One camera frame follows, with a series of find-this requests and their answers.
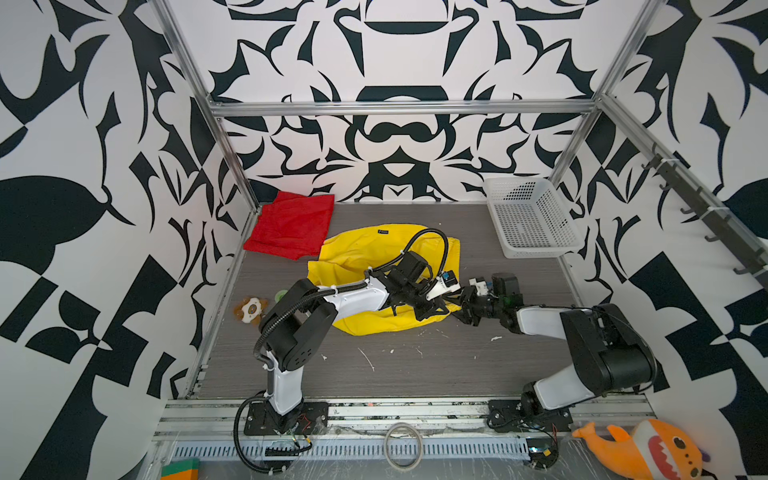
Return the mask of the yellow shorts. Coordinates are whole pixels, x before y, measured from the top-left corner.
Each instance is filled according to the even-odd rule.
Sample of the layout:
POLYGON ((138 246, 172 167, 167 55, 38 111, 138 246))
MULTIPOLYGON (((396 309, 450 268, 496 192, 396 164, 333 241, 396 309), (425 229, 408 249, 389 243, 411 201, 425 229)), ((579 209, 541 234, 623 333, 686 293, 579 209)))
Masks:
MULTIPOLYGON (((308 279, 316 286, 330 287, 364 279, 368 268, 393 260, 423 225, 385 224, 350 230, 327 239, 317 260, 308 263, 308 279)), ((410 306, 395 310, 363 312, 334 323, 334 327, 353 336, 399 332, 440 322, 445 315, 423 321, 416 319, 410 306)))

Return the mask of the red shorts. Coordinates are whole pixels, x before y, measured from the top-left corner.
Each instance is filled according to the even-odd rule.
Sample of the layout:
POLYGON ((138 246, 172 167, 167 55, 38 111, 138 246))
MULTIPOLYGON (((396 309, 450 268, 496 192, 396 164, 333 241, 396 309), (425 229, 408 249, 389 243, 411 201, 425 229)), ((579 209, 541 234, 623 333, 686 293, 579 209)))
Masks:
POLYGON ((243 249, 290 260, 317 257, 327 238, 335 197, 279 192, 261 210, 243 249))

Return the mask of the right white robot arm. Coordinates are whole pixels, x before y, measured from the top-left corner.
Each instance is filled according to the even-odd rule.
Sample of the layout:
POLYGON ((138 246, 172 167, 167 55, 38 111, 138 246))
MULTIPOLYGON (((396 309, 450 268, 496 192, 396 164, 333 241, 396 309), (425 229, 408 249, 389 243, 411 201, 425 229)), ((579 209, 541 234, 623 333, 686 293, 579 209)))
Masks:
POLYGON ((513 274, 489 281, 472 278, 460 290, 455 312, 464 324, 477 326, 496 319, 506 330, 527 336, 562 340, 571 364, 524 387, 523 417, 559 411, 608 393, 639 393, 658 375, 656 358, 620 308, 611 303, 593 307, 527 305, 513 274))

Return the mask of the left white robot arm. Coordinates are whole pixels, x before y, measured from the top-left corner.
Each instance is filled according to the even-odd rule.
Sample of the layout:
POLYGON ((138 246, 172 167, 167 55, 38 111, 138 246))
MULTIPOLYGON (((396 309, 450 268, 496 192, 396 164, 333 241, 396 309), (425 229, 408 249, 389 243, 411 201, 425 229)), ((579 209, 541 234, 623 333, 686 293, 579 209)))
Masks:
POLYGON ((460 289, 458 277, 438 270, 424 278, 427 269, 423 257, 406 252, 395 263, 368 269, 356 282, 332 286, 317 286, 308 278, 295 282, 267 311, 253 350, 268 371, 266 398, 272 412, 284 417, 301 405, 303 367, 335 322, 400 306, 410 306, 418 321, 447 315, 443 297, 460 289))

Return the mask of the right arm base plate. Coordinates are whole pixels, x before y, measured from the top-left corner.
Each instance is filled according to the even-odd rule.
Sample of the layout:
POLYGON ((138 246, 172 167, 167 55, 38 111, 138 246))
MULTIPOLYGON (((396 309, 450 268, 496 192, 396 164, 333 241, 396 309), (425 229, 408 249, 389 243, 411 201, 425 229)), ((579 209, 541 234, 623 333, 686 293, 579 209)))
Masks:
POLYGON ((568 408, 546 410, 530 393, 520 399, 488 402, 486 425, 497 433, 522 431, 568 432, 573 423, 568 408))

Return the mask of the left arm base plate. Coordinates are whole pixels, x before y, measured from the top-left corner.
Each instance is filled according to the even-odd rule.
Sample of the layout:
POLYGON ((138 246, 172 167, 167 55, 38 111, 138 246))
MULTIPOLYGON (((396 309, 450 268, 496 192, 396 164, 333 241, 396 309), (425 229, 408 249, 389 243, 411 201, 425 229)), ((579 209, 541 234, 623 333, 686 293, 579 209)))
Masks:
POLYGON ((269 402, 253 402, 245 415, 244 434, 309 435, 325 427, 328 414, 327 402, 303 402, 285 415, 279 415, 269 402))

